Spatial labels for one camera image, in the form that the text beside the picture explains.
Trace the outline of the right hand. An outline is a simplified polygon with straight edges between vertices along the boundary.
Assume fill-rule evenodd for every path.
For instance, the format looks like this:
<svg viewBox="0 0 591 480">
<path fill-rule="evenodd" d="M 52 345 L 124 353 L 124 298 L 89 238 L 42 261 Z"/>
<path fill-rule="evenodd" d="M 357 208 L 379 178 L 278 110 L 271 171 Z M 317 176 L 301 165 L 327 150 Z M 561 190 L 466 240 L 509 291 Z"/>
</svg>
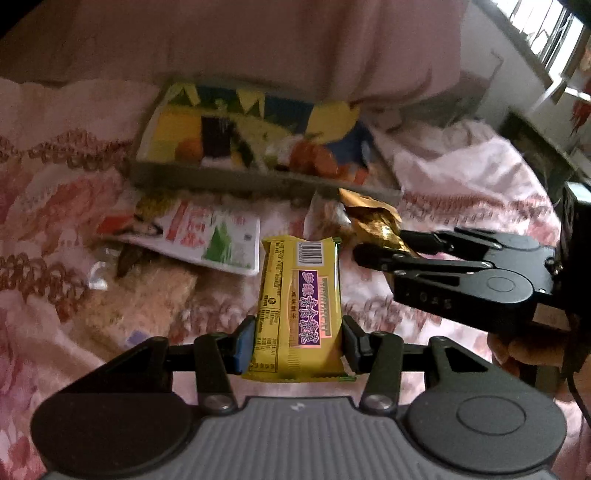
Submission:
<svg viewBox="0 0 591 480">
<path fill-rule="evenodd" d="M 487 344 L 495 365 L 504 369 L 517 368 L 520 364 L 561 367 L 565 346 L 553 341 L 507 340 L 489 334 Z"/>
</svg>

